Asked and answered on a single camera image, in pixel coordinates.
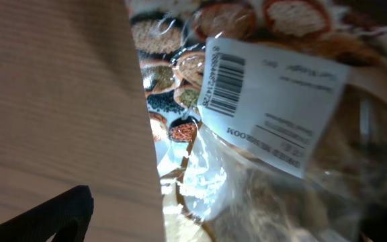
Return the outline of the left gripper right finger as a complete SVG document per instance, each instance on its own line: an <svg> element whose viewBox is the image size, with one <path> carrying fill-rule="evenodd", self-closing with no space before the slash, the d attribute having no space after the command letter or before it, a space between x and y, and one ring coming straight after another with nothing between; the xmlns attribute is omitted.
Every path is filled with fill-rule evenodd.
<svg viewBox="0 0 387 242"><path fill-rule="evenodd" d="M360 231L373 242L387 242L387 210L372 206L361 222Z"/></svg>

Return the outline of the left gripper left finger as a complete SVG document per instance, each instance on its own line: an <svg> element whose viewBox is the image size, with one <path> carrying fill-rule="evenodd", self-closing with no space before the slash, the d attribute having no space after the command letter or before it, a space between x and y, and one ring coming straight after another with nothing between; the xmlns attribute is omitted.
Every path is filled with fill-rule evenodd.
<svg viewBox="0 0 387 242"><path fill-rule="evenodd" d="M73 187L0 224L0 242L83 242L93 209L89 187Z"/></svg>

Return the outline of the beige snack pouch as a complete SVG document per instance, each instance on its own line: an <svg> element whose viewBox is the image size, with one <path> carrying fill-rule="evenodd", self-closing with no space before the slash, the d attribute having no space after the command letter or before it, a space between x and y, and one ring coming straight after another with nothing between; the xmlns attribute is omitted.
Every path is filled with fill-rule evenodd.
<svg viewBox="0 0 387 242"><path fill-rule="evenodd" d="M127 0L167 241L372 241L387 1Z"/></svg>

